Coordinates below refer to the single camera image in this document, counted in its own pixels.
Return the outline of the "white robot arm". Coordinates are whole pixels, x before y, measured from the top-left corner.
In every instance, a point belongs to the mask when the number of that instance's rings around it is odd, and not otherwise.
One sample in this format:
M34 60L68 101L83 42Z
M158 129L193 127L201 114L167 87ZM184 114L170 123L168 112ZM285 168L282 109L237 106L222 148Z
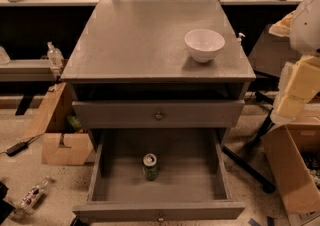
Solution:
M301 54L296 63L283 67L270 115L274 124L286 125L320 92L320 0L303 0L269 33L288 37L290 47Z

